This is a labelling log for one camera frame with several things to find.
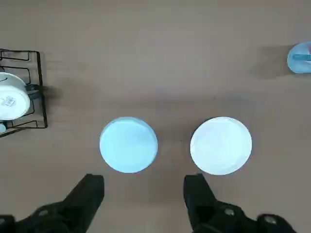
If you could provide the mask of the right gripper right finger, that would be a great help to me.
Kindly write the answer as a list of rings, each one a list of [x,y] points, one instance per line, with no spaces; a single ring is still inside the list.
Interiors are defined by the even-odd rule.
[[[183,196],[194,233],[294,233],[284,218],[261,214],[247,217],[236,205],[215,198],[202,174],[186,175]]]

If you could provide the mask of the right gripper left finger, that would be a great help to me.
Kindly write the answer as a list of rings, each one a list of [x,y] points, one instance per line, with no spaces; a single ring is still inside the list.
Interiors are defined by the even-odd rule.
[[[104,177],[85,175],[63,201],[43,205],[17,221],[0,216],[2,233],[85,233],[104,199]]]

